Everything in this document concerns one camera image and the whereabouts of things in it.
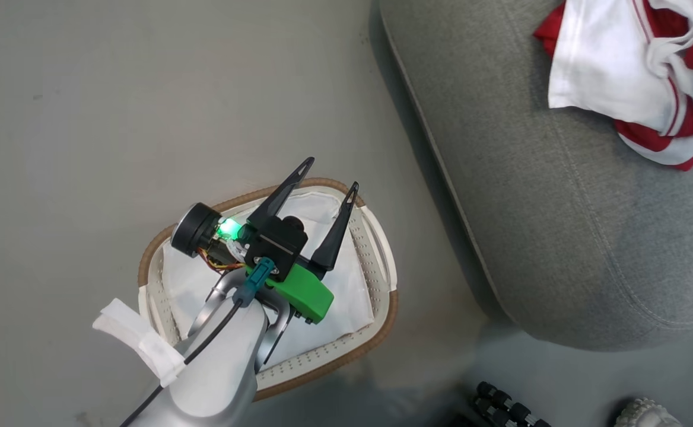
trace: gray ottoman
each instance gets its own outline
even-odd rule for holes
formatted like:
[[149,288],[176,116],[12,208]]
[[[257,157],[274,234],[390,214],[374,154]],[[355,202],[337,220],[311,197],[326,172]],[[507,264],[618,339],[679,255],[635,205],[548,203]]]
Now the gray ottoman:
[[550,110],[531,33],[559,0],[384,0],[382,16],[504,311],[591,350],[693,332],[693,170],[643,159],[610,119]]

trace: white tape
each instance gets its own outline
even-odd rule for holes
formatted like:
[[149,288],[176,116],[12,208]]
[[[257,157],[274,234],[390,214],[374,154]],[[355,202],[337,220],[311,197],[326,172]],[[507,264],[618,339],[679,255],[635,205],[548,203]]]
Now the white tape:
[[160,337],[146,319],[117,298],[102,308],[93,326],[134,349],[154,375],[159,377],[162,387],[175,381],[186,367],[183,355]]

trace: floor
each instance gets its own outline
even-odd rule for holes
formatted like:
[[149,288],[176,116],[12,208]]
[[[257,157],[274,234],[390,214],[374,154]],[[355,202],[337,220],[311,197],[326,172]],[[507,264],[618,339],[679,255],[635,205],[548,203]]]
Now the floor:
[[312,176],[360,181],[400,311],[371,354],[244,425],[429,425],[482,380],[556,427],[606,425],[637,395],[693,425],[693,338],[604,354],[507,324],[374,0],[0,1],[0,425],[118,425],[151,373],[91,329],[99,309],[136,306],[141,252],[191,203],[306,156]]

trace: cable connector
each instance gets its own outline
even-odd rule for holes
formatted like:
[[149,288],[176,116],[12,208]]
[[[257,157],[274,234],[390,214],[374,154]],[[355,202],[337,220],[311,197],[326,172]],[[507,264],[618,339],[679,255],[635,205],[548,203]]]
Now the cable connector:
[[267,281],[268,276],[275,270],[275,263],[268,257],[262,257],[257,265],[254,267],[249,276],[247,276],[246,281],[238,289],[236,289],[235,294],[233,294],[233,303],[241,301],[241,308],[249,307],[252,303],[257,291],[262,288]]

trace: oval basket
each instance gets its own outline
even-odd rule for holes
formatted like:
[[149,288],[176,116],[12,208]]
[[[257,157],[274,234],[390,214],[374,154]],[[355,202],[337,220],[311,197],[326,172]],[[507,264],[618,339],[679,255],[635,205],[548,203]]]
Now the oval basket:
[[[259,205],[275,189],[276,187],[268,187],[233,198],[213,208],[224,216],[233,216]],[[333,179],[311,178],[301,182],[301,186],[292,195],[322,192],[342,199],[348,191],[349,187]],[[162,338],[173,346],[180,341],[180,333],[162,282],[162,248],[170,244],[170,235],[175,226],[173,224],[165,228],[149,243],[138,267],[138,310]],[[398,309],[395,261],[381,225],[360,197],[357,197],[349,219],[349,232],[365,274],[374,322],[355,333],[348,333],[338,340],[261,371],[257,374],[255,400],[288,391],[358,359],[376,348],[392,329]]]

